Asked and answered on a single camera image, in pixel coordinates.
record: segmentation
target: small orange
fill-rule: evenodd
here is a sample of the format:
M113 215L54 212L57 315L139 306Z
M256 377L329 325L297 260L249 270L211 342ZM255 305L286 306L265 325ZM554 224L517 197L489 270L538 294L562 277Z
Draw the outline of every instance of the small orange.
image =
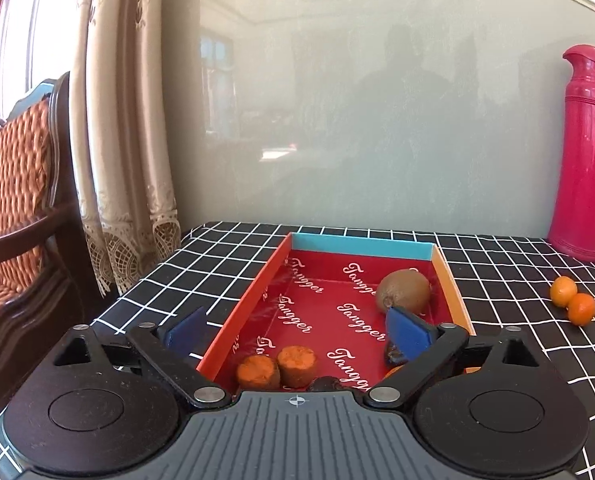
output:
M577 294L577 285L568 276L560 276L551 285L551 301L560 308L566 308L575 294Z
M396 371L398 371L400 368L402 368L402 366L404 365L400 365L400 366L396 366L395 368L393 368L392 370L389 370L386 375L384 376L384 378L386 379L387 377L393 375Z
M569 321L577 326L584 326L595 316L595 298L588 294L575 294L569 301Z

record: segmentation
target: crosshair marking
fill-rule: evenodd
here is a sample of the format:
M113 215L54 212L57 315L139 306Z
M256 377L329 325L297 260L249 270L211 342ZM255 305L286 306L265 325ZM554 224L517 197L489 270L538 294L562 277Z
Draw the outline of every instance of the crosshair marking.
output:
M296 395L295 397L291 397L289 400L287 400L287 402L290 402L293 404L293 406L301 406L305 402L308 402L308 400L306 400L304 397Z

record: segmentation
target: white grid line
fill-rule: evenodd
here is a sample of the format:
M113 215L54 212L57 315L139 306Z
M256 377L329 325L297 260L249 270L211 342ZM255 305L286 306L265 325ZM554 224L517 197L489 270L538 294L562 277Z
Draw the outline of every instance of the white grid line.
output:
M552 266L552 265L551 265L551 268L552 268L552 269L553 269L555 272L557 272L557 270L555 269L555 267L554 267L554 266ZM540 270L538 267L536 267L536 269L538 270L538 272L539 272L540 274L542 274L542 277L543 277L543 278L546 280L546 276L545 276L545 275L542 273L542 271L541 271L541 270ZM533 287L533 285L529 283L529 286L530 286L530 288L532 288L533 292L534 292L534 293L535 293L537 296L539 296L539 294L537 293L537 291L535 290L535 288ZM540 298L540 300L542 301L542 303L543 303L543 307L546 309L546 311L548 312L548 314L549 314L549 315L550 315L550 316L551 316L553 319L555 319L555 316L553 316L553 313L552 313L552 311L549 309L549 307L547 306L547 304L546 304L546 301L545 301L545 300L542 300L542 298ZM522 310L522 312L523 312L523 309L521 308L521 306L519 305L519 303L517 304L517 306L518 306L518 307L520 308L520 310ZM569 345L570 347L571 347L571 346L573 346L573 345L572 345L572 343L571 343L571 341L570 341L570 339L569 339L569 338L568 338L568 336L566 335L566 332L565 332L565 331L562 329L562 326L561 326L559 323L556 323L556 326L558 327L558 329L559 329L559 330L560 330L560 332L562 333L562 336L564 337L564 340L565 340L565 341L568 343L568 345ZM584 337L587 339L587 341L588 341L589 343L591 343L591 340L588 338L588 336L586 335L586 333L584 332L584 330L580 329L580 331L581 331L581 332L584 334ZM536 340L537 340L537 341L540 343L540 346L542 346L542 349L544 350L544 347L543 347L543 345L542 345L542 342L541 342L540 338L537 336L537 334L535 333L535 331L534 331L534 330L533 330L533 333L534 333L534 335L535 335L535 339L536 339ZM577 353L575 352L575 350L571 349L571 351L573 352L573 356L575 357L576 361L577 361L577 362L578 362L578 364L580 365L580 367L581 367L581 370L584 372L584 375L585 375L585 377L584 377L584 378L580 378L580 380L587 380L587 381L588 381L588 383L589 383L589 384L590 384L590 386L591 386L591 389L593 390L593 393L594 393L594 395L595 395L595 384L594 384L594 383L593 383L593 381L591 380L591 378L592 378L592 377L591 377L591 376L589 375L589 373L587 372L587 370L586 370L586 368L585 368L584 364L582 363L582 361L581 361L580 357L577 355ZM587 468L588 468L588 467L590 467L590 464L588 463L588 457L587 457L586 453L584 453L584 458L585 458L585 460L587 461Z
M6 448L2 445L2 443L0 442L0 457L2 456L6 456L9 459L9 462L11 462L11 464L13 464L13 466L15 467L15 469L17 469L18 473L22 472L22 468L20 468L20 465L13 459L13 457L11 457L11 455L9 455L9 447L6 446Z
M215 257L215 258L218 258L218 259L221 259L221 260L229 259L229 260L243 261L243 262L247 262L247 263L249 263L249 262L265 263L262 260L260 260L260 261L255 260L255 258L258 256L258 254L260 253L260 251L263 250L263 249L271 249L271 250L274 250L275 249L275 247L268 246L267 243L272 239L271 238L272 236L276 236L277 235L277 232L278 232L279 228L280 227L283 227L283 226L278 225L275 228L275 230L274 230L274 232L272 234L267 234L267 233L255 233L254 232L257 228L259 228L259 226L261 224L250 223L250 224L248 224L248 228L246 229L246 231L240 231L238 229L241 228L240 227L241 224L242 224L242 222L238 222L238 223L235 223L234 222L234 226L231 227L231 229L223 230L223 229L220 229L220 227L223 225L223 222L219 222L219 223L217 223L217 224L215 224L213 226L200 226L200 227L192 230L190 233L188 233L183 238L183 240L184 241L195 240L195 239L203 240L203 241L211 244L210 247L207 249L207 251L205 251L204 253L200 253L200 252L197 252L197 251L189 250L187 248L181 248L175 254L184 252L184 253L189 253L189 254L193 254L194 256L197 256L196 258L193 258L193 262L188 267L185 268L185 267L180 267L180 266L177 266L175 264L168 263L168 262L163 262L162 264L160 264L159 266L157 266L152 272L150 272L149 274L147 274L142 280L140 280L140 282L142 282L142 281L151 282L151 283L155 283L156 285L159 285L159 286L162 286L163 287L163 289L161 291L159 291L158 294L156 294L155 297L153 297L153 298L151 298L151 300L149 300L149 302L147 303L147 305L142 305L142 304L140 304L138 302L135 302L134 300L130 300L129 298L126 298L126 297L122 297L120 299L121 300L124 299L126 301L129 301L130 303L133 303L133 304L135 304L137 306L140 306L140 311L136 314L136 316L139 315L140 312L142 312L143 310L150 310L150 311L153 311L153 312L158 312L160 314L164 314L165 316L167 316L165 318L165 320L166 319L169 319L170 317L176 316L175 311L177 310L177 308L179 308L179 306L184 301L187 300L188 296L190 296L191 293L201 294L203 296L207 296L207 297L210 297L210 298L215 298L216 300L214 301L214 304L211 306L211 309L213 309L213 307L217 304L217 302L220 299L231 300L231 301L238 301L239 298L227 298L227 297L224 296L224 293L222 293L220 296L217 296L217 295L213 295L213 294L200 293L200 292L197 292L196 290L188 291L186 289L181 289L181 288L173 287L171 285L167 285L167 284L164 284L164 283L156 282L156 280L153 280L150 277L151 277L151 275L153 273L157 272L159 269L161 269L165 265L166 266L173 267L173 268L178 269L178 270L180 270L180 269L182 270L182 272L180 274L178 274L177 276L175 276L171 280L170 283L173 283L177 278L179 278L179 276L183 272L186 272L187 270L190 270L190 271L193 271L193 272L199 272L199 273L202 273L202 274L206 273L207 275L209 275L209 274L216 275L213 272L206 272L206 271L196 270L196 269L191 269L190 268L192 265L194 265L199 260L200 257L205 256L205 255L208 255L208 256L211 256L211 257ZM308 226L298 227L298 230L299 231L302 231L302 229L304 227L308 227ZM323 234L325 229L327 229L327 227L321 227L321 228L319 228L320 234ZM347 232L349 230L351 230L351 229L350 228L340 228L340 231L343 231L343 234L344 235L347 235ZM500 302L515 303L517 305L517 307L520 309L520 311L523 314L524 318L527 320L526 322L515 322L515 323L501 322L501 320L498 323L495 323L495 322L484 322L484 321L474 320L473 321L473 324L474 325L478 325L478 324L481 324L481 325L491 325L491 326L500 326L500 327L502 327L502 326L511 326L511 325L528 326L533 331L533 335L535 336L536 341L538 341L538 344L542 347L542 350L545 352L545 354L548 355L548 352L551 352L551 351L556 351L556 350L561 350L561 349L570 349L573 352L573 354L574 354L575 358L577 359L578 363L580 364L581 370L583 370L583 372L586 375L586 377L573 379L572 381L569 381L569 383L577 383L577 382L582 382L582 381L588 381L591 384L591 387L593 388L593 391L595 393L595 388L594 388L593 381L592 381L593 379L595 379L595 376L590 376L590 377L588 376L588 373L585 370L585 368L584 368L581 360L579 359L579 357L575 353L575 349L583 349L583 348L587 348L587 349L588 348L593 348L593 351L595 352L595 344L593 344L591 342L589 336L584 332L584 330L581 330L581 332L584 334L584 337L589 342L589 344L588 345L572 345L571 344L571 341L568 339L566 333L562 330L562 327L561 327L561 324L562 323L569 323L569 321L566 320L566 319L556 319L553 316L553 313L551 312L551 310L548 308L548 304L546 303L547 301L549 301L549 298L542 298L542 297L540 297L540 295L535 290L535 286L534 286L534 285L543 284L543 283L550 283L552 281L552 280L546 279L546 276L542 272L541 269L544 269L544 270L546 270L546 269L554 270L557 274L560 274L562 271L565 271L565 270L569 270L569 271L573 272L575 269L588 269L589 267L592 267L593 269L595 269L595 264L591 264L589 266L585 266L584 264L580 264L579 266L575 266L575 265L570 266L567 263L565 263L565 261L562 258L562 256L560 254L558 254L557 252L541 252L535 244L537 242L544 243L542 240L535 240L535 241L533 241L533 240L530 240L528 238L526 238L526 239L520 239L520 238L493 237L493 236L489 237L489 236L482 236L482 235L455 235L455 234L442 234L442 233L432 234L432 233L419 233L419 232L415 232L415 231L398 232L398 231L392 231L392 230L391 231L388 231L388 230L366 230L366 229L359 229L359 230L360 231L363 231L363 232L366 232L368 237L371 237L371 234L373 232L379 232L379 233L382 233L382 234L386 234L387 237L389 237L391 240L394 240L395 239L395 236L394 236L395 234L402 234L402 235L410 236L414 241L420 241L420 240L426 241L426 240L428 240L428 238L435 237L436 243L437 243L438 247L440 248L440 250L442 250L443 253L444 253L444 249L446 249L446 250L453 250L453 251L461 251L461 253L467 259L467 261L452 261L452 260L449 260L448 263L450 265L467 265L467 266L470 266L471 267L471 270L476 275L476 278L457 278L456 280L458 281L458 283L460 281L465 281L465 282L475 281L475 282L479 282L479 284L482 286L482 290L484 291L484 295L486 296L486 298L472 298L472 297L465 296L464 299L467 300L467 301L468 300L478 300L478 301L487 301L488 300L489 301L489 304L491 305L491 308L493 309L493 312L495 313L495 316L497 317L498 320L500 320L500 316L498 315L498 312L497 312L497 310L495 308L495 305L493 304L493 301L492 301L492 299L491 299L491 297L490 297L487 289L485 288L484 283L485 282L502 282L502 283L505 284L506 288L508 289L509 293L511 294L511 296L514 299L512 299L512 300L510 300L508 298L501 299L501 300L499 300L497 298L493 298L493 299L495 301L500 301ZM205 232L210 232L210 231L214 231L214 232L218 232L218 233L223 233L223 235L218 240L215 240L215 241L213 241L213 240L206 240L204 238L198 238L198 233L199 233L199 236L202 236ZM246 240L246 238L249 235L251 235L251 234L266 236L268 238L267 238L265 244L262 245L262 246L253 246L253 245L243 244L243 243L235 244L235 243L232 243L232 242L221 242L222 238L224 238L229 233L241 233L242 235L244 235L244 237L242 238L242 242L244 242ZM440 243L441 243L440 242L440 239L442 237L450 238L451 240L456 241L459 244L459 248L458 247L455 247L455 246L450 246L450 247L447 246L447 247L443 248L440 245ZM464 248L464 245L462 243L462 239L463 238L470 238L470 239L477 240L477 243L481 247L481 249L479 249L479 248L468 248L468 249L465 249ZM500 247L501 250L497 250L497 249L484 249L484 244L482 243L483 240L485 240L487 244L490 244L490 243L496 244L498 247ZM504 248L504 246L503 246L503 244L501 242L503 242L504 245L513 245L514 244L517 247L518 250L517 251L507 250L506 248ZM240 247L240 246L247 246L247 247L255 248L255 249L257 249L257 252L256 252L256 254L255 254L255 256L253 258L249 258L249 259L246 259L246 258L233 258L233 257L229 257L228 255L222 257L222 256L213 256L212 254L207 254L217 244L228 244L229 246L233 246L233 249L231 249L230 253L233 253L234 250L235 250L235 248ZM523 251L522 250L522 247L523 246L530 247L535 252L526 252L526 251ZM471 260L471 257L470 256L471 256L471 254L475 255L475 253L485 253L486 254L486 257L490 261L490 263L473 262ZM494 253L494 254L495 253L506 254L507 257L510 259L511 263L510 264L509 263L495 264L493 262L493 259L491 258L491 253ZM522 256L524 256L528 260L528 262L527 263L520 263L520 264L518 264L513 259L513 257L511 256L511 254L521 254ZM533 263L533 260L531 259L531 256L530 256L531 254L535 254L535 256L541 256L542 259L546 262L546 265L534 264ZM553 264L552 260L550 258L547 258L547 256L550 256L550 257L557 256L557 257L559 257L559 259L561 259L561 261L562 261L562 267L555 267L555 265ZM479 274L477 273L475 266L494 266L494 267L496 267L497 274L500 276L500 280L483 280L482 278L479 277ZM530 267L532 269L535 269L543 277L543 280L506 280L506 279L503 278L503 276L502 276L502 274L501 274L501 272L499 270L500 267L515 267L516 270L517 270L517 272L519 272L519 274L521 276L523 276L524 274L521 272L519 266ZM228 284L228 286L226 287L226 290L228 290L228 288L233 285L233 283L235 282L236 279L238 279L238 278L239 279L244 279L241 276L241 273L243 272L243 270L245 268L246 268L246 266L243 267L243 269L238 274L238 276L229 276L227 274L220 274L220 276L232 278L232 281L231 281L231 283ZM595 285L595 273L590 272L589 270L587 272L591 276L591 280L592 281L580 280L579 279L579 276L577 275L577 273L574 272L573 274L578 278L578 281L580 283L582 283L584 285L586 285L586 284L593 284L593 285ZM200 283L198 283L194 287L194 289L197 288L198 286L200 286ZM515 293L513 291L513 289L509 286L509 284L511 284L511 283L526 283L533 290L533 292L535 293L535 296L536 297L535 298L520 298L520 299L517 299L516 298L516 295L515 295ZM178 303L178 305L171 312L165 312L163 310L159 310L159 309L156 309L154 307L149 307L150 302L153 301L156 297L158 297L158 295L161 294L163 292L163 290L165 290L166 288L170 288L172 290L180 290L182 292L185 292L186 293L186 296L185 296L185 298L180 303ZM540 302L540 303L542 303L543 308L546 310L546 312L548 312L548 314L550 315L550 317L552 319L541 320L541 321L538 321L538 322L531 322L531 321L529 321L529 318L527 317L526 313L524 312L524 309L522 308L522 303L524 303L526 301L534 301L534 302ZM96 319L95 322L101 322L101 323L109 326L110 328L113 328L113 330L116 330L116 333L117 333L117 332L120 332L122 330L122 328L118 329L117 327L114 327L112 324L110 324L107 321L105 321L104 319L102 319L102 317L104 316L104 314L106 314L112 307L113 307L113 305L110 308L108 308L103 314L101 314L101 316L98 317L98 319ZM125 328L129 324L129 322L131 320L129 320L127 323L125 323L123 325L123 328ZM560 347L554 347L554 348L544 348L542 341L537 336L537 333L535 332L535 330L533 328L533 325L553 323L553 322L556 323L556 325L558 326L559 330L562 332L562 336L564 337L564 340L567 343L569 343L568 346L560 346ZM207 321L207 324L208 325L211 325L211 326L216 326L216 327L219 327L219 328L222 327L222 325L221 324L218 324L218 323L212 323L212 322L208 322ZM200 356L198 354L191 354L191 356L193 356L195 358L198 358L198 359L202 359L202 356ZM590 420L595 420L595 415L591 416L590 417ZM19 468L19 466L9 457L8 452L5 452L4 448L2 448L1 443L0 443L0 449L2 451L0 453L0 459L3 456L7 456L9 458L9 460L11 460L11 462L16 466L16 468ZM593 470L595 470L595 464L594 465L591 465L589 463L589 459L588 459L588 456L587 456L587 453L586 453L586 449L583 450L583 457L584 457L584 461L585 461L585 464L586 464L586 468L583 469L583 470L581 470L581 471L578 471L577 474L588 473L589 479L590 480L593 480Z

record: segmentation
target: carrot slice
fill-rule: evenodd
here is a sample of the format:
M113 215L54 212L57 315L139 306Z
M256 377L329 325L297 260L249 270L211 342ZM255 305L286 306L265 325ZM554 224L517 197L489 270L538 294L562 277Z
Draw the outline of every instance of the carrot slice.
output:
M306 346L287 346L278 354L278 367L282 384L289 388L302 388L315 379L317 357Z
M251 355L245 358L238 365L236 376L243 390L280 388L280 371L275 361L267 355Z

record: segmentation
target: black checkered tablecloth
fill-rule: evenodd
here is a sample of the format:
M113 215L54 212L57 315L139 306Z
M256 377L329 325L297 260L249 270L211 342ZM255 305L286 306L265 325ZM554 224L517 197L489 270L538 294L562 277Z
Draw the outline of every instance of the black checkered tablecloth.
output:
M550 283L568 275L580 292L595 297L595 264L558 254L536 238L447 235L401 231L209 222L184 237L182 248L143 278L92 324L98 333L183 318L196 306L208 308L207 330L190 357L198 362L257 272L289 232L432 242L442 249L463 295L475 330L496 335L501 326L522 327L546 353L580 397L591 433L575 466L595 480L595 319L573 326L548 299ZM4 445L0 424L0 478L19 466Z

